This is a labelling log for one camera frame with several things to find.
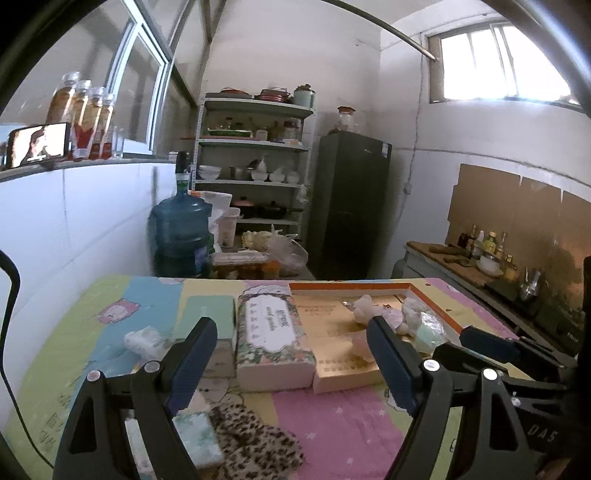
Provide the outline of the green tissue pack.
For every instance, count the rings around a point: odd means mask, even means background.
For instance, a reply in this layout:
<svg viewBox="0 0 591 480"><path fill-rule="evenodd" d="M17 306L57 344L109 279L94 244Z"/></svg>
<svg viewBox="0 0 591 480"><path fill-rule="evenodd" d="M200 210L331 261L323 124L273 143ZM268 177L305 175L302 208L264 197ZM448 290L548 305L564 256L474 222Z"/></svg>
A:
<svg viewBox="0 0 591 480"><path fill-rule="evenodd" d="M221 466L223 454L206 413L178 415L172 422L197 470Z"/></svg>

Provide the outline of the white fluffy plush toy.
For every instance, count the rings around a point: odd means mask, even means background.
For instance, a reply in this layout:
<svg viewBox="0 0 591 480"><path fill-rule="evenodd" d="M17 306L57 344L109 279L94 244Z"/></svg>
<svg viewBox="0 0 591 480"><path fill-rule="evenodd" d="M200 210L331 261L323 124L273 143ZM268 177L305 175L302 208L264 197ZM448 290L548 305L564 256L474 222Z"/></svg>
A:
<svg viewBox="0 0 591 480"><path fill-rule="evenodd" d="M437 347L448 341L443 324L422 301L406 298L402 303L402 313L418 352L432 355Z"/></svg>

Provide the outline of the leopard print fabric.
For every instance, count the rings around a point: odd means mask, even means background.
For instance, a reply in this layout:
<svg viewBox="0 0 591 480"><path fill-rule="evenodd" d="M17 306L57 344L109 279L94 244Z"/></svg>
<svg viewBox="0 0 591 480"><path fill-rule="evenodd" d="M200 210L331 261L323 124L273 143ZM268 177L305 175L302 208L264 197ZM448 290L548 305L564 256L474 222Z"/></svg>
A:
<svg viewBox="0 0 591 480"><path fill-rule="evenodd" d="M214 479L287 479L304 464L293 434L264 423L243 405L218 404L211 409L211 424L223 456Z"/></svg>

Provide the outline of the metal kettle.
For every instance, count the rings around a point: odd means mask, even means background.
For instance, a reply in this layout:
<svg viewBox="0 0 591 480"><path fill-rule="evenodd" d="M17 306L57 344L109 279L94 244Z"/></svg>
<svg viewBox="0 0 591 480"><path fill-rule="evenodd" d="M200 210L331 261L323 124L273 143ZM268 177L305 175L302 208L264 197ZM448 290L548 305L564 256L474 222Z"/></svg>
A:
<svg viewBox="0 0 591 480"><path fill-rule="evenodd" d="M522 301L528 301L539 296L543 272L536 268L526 268L524 281L520 286L520 298Z"/></svg>

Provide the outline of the brown fluffy pompom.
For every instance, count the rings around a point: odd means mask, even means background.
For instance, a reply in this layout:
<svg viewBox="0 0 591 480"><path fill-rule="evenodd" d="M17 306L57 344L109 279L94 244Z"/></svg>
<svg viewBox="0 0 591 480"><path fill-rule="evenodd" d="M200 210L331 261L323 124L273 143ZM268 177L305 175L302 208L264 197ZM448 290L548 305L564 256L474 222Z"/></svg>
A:
<svg viewBox="0 0 591 480"><path fill-rule="evenodd" d="M367 331L353 332L351 335L352 340L352 353L367 363L374 363L374 355L370 351L369 342L367 339Z"/></svg>

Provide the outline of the orange rimmed cardboard tray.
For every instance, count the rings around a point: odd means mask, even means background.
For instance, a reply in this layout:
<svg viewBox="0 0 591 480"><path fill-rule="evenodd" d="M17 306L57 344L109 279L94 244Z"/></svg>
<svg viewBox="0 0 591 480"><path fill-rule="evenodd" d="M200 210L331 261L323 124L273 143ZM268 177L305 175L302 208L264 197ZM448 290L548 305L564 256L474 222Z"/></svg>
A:
<svg viewBox="0 0 591 480"><path fill-rule="evenodd" d="M317 394L351 390L383 382L378 366L352 352L353 337L363 334L353 313L344 305L365 294L377 304L401 309L405 298L415 298L441 319L446 335L459 342L462 325L454 310L455 301L426 279L386 281L294 281L290 283L298 315L304 327L317 370L312 389Z"/></svg>

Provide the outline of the white bowl on counter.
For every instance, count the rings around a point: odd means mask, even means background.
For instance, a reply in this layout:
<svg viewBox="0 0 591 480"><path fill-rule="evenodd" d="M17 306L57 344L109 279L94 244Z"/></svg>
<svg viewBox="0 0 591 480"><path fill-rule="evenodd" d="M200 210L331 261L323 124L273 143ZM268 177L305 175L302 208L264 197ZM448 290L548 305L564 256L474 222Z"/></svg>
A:
<svg viewBox="0 0 591 480"><path fill-rule="evenodd" d="M488 253L481 255L481 257L476 261L476 266L482 273L493 278L498 278L503 274L503 270L498 259L489 255Z"/></svg>

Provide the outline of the white teddy bear plush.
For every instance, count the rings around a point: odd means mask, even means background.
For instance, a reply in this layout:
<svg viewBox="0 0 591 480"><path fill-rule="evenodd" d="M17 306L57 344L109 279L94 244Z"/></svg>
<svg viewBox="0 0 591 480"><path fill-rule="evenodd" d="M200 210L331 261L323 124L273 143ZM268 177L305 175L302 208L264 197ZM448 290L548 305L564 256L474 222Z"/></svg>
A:
<svg viewBox="0 0 591 480"><path fill-rule="evenodd" d="M370 295L363 295L353 303L353 317L356 323L365 326L369 324L370 319L382 317L397 334L407 335L410 333L410 327L406 323L401 309L375 304Z"/></svg>

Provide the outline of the wooden cutting board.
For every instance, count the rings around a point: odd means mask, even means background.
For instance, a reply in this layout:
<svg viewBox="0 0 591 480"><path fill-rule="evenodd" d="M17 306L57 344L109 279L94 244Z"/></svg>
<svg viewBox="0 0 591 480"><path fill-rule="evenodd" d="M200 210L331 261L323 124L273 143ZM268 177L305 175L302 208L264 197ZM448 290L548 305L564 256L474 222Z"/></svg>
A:
<svg viewBox="0 0 591 480"><path fill-rule="evenodd" d="M416 272L421 265L426 264L439 268L445 276L458 277L478 288L483 288L494 280L493 277L481 272L475 261L468 259L457 246L408 241L406 262L407 266Z"/></svg>

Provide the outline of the floral secret garden box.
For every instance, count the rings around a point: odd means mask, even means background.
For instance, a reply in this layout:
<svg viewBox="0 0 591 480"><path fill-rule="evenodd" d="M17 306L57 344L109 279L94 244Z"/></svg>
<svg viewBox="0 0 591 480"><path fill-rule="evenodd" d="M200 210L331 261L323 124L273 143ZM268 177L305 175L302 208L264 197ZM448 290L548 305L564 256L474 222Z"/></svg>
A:
<svg viewBox="0 0 591 480"><path fill-rule="evenodd" d="M259 284L238 297L236 378L246 392L307 389L317 362L287 284Z"/></svg>

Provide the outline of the colourful cartoon table mat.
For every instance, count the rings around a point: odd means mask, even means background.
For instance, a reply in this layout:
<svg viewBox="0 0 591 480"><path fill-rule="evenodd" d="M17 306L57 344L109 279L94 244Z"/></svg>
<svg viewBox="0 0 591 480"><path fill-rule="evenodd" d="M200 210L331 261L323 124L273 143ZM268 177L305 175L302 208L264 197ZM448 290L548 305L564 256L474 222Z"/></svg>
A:
<svg viewBox="0 0 591 480"><path fill-rule="evenodd" d="M246 283L232 280L159 280L110 276L95 282L63 316L28 369L19 389L20 413L4 437L33 479L48 479L73 398L92 369L127 374L139 359L123 344L125 334L153 327L171 333L196 296L237 297ZM443 280L290 283L301 318L318 318L315 294L370 294L397 301L404 290L438 307L454 331L475 326L508 338L511 331L479 304ZM245 404L267 424L297 436L304 449L301 479L381 479L403 443L411 419L394 406L382 384L315 393L311 389L245 393L231 385L225 399Z"/></svg>

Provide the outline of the blue water jug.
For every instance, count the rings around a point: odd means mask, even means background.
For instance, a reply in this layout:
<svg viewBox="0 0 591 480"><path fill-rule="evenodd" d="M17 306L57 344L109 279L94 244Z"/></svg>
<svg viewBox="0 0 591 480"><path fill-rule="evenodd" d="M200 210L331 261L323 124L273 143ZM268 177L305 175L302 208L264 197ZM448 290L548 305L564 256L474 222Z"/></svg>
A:
<svg viewBox="0 0 591 480"><path fill-rule="evenodd" d="M189 153L175 160L176 193L155 205L149 216L153 270L165 278L206 278L211 272L212 206L189 193Z"/></svg>

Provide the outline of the white plastic bin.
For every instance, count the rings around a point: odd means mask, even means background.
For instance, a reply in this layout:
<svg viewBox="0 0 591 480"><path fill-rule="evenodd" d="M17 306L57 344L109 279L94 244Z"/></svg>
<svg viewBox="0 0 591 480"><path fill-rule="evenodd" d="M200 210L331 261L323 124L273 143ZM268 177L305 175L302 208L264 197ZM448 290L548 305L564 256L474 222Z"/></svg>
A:
<svg viewBox="0 0 591 480"><path fill-rule="evenodd" d="M240 209L228 208L218 221L218 243L222 248L232 248L235 245L235 229L240 219Z"/></svg>

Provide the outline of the clear plastic bag with food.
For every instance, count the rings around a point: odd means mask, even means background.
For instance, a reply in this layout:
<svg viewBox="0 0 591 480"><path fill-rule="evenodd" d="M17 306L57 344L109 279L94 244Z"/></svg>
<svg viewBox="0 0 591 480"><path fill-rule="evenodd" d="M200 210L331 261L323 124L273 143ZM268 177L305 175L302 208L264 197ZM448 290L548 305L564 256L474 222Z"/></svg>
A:
<svg viewBox="0 0 591 480"><path fill-rule="evenodd" d="M280 275L284 277L300 275L307 267L308 252L293 235L283 235L274 229L246 231L240 240L243 248L262 252L279 263Z"/></svg>

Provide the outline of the smartphone on window sill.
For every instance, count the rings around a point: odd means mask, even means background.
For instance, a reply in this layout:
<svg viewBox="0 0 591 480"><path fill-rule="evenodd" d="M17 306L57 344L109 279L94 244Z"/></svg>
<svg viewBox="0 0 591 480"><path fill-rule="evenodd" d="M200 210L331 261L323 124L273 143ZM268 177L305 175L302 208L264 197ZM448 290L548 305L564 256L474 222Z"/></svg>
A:
<svg viewBox="0 0 591 480"><path fill-rule="evenodd" d="M39 124L14 129L8 136L6 161L9 168L65 159L70 151L68 122Z"/></svg>

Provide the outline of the black refrigerator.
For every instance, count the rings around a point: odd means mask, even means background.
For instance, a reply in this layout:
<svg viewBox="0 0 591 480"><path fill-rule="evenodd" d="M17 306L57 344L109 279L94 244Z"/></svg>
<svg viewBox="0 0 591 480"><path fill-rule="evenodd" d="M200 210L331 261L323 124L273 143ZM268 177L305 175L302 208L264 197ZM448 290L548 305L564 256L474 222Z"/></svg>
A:
<svg viewBox="0 0 591 480"><path fill-rule="evenodd" d="M361 280L377 244L389 143L339 131L322 137L308 220L308 268L318 280Z"/></svg>

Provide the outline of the white metal shelf rack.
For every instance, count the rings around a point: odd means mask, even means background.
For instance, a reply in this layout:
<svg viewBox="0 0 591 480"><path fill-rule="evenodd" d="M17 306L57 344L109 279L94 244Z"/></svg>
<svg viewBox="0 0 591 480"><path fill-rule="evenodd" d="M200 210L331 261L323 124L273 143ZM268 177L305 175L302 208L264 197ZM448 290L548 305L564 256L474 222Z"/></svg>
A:
<svg viewBox="0 0 591 480"><path fill-rule="evenodd" d="M229 194L242 208L238 231L304 239L317 109L281 89L226 89L200 101L192 137L192 186Z"/></svg>

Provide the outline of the glass jar on refrigerator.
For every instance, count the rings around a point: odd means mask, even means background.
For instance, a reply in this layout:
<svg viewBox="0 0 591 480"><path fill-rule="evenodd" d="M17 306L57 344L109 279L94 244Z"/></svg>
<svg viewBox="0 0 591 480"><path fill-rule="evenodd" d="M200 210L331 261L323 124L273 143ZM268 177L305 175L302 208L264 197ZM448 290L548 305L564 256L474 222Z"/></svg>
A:
<svg viewBox="0 0 591 480"><path fill-rule="evenodd" d="M338 113L339 118L335 129L356 133L356 109L349 106L339 106Z"/></svg>

